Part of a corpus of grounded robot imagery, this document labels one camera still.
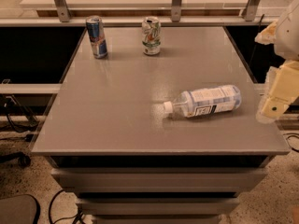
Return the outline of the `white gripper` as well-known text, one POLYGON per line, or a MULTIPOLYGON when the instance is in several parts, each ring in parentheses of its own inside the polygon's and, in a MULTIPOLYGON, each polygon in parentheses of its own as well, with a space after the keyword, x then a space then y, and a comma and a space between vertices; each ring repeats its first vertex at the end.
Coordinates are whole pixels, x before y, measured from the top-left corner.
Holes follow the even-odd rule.
MULTIPOLYGON (((299 0, 293 0, 281 14, 255 37, 259 44, 274 44, 276 55, 285 60, 299 60, 299 0)), ((279 68, 271 66, 266 74, 264 94, 256 119, 268 124, 279 119, 299 97, 299 62, 286 61, 279 68)))

